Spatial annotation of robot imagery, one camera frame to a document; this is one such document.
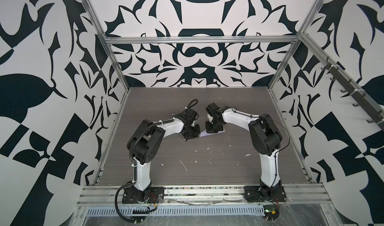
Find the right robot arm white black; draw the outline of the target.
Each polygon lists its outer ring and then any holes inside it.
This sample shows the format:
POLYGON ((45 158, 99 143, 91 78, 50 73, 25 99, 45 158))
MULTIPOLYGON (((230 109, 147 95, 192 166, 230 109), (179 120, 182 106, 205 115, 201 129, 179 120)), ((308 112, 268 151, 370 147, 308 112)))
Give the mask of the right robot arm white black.
POLYGON ((279 153, 283 137, 270 115, 251 115, 235 107, 219 107, 211 103, 206 107, 208 121, 207 134, 217 134, 224 125, 232 124, 250 133, 251 141, 261 159, 261 189, 271 193, 282 187, 279 175, 279 153))

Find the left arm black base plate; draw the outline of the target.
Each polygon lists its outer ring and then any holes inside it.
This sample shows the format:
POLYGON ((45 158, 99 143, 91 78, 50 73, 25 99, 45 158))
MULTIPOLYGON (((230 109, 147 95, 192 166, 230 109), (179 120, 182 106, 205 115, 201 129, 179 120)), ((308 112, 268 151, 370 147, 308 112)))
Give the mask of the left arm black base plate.
POLYGON ((165 188, 164 187, 152 187, 149 185, 143 191, 138 190, 134 186, 124 189, 123 204, 138 204, 148 203, 155 204, 164 199, 165 188))

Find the lilac square paper sheet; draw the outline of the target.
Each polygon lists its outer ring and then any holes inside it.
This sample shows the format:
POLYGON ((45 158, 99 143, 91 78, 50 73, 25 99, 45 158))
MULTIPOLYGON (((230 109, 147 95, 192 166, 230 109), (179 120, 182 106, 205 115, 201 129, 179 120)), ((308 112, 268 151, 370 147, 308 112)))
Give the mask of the lilac square paper sheet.
POLYGON ((200 138, 201 137, 217 135, 217 134, 221 134, 221 133, 224 133, 224 132, 225 131, 219 131, 218 133, 208 133, 206 130, 204 130, 203 132, 200 133, 200 138))

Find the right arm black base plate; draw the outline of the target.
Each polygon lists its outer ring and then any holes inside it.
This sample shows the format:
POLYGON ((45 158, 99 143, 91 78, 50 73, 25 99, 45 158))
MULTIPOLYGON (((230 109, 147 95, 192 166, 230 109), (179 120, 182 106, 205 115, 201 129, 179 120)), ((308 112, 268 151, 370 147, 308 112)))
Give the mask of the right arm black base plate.
POLYGON ((281 184, 277 184, 272 188, 265 185, 261 186, 244 186, 244 198, 247 202, 285 202, 287 194, 281 184))

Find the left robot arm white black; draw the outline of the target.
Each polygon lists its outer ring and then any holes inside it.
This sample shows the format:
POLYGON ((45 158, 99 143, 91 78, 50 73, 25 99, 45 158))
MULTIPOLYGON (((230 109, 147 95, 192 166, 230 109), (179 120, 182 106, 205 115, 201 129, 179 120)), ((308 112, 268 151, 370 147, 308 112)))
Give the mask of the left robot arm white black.
POLYGON ((129 159, 134 167, 133 189, 139 193, 151 187, 151 161, 157 155, 165 137, 181 134, 188 141, 198 138, 200 126, 196 124, 199 114, 193 109, 186 109, 169 120, 153 122, 143 120, 127 143, 129 159))

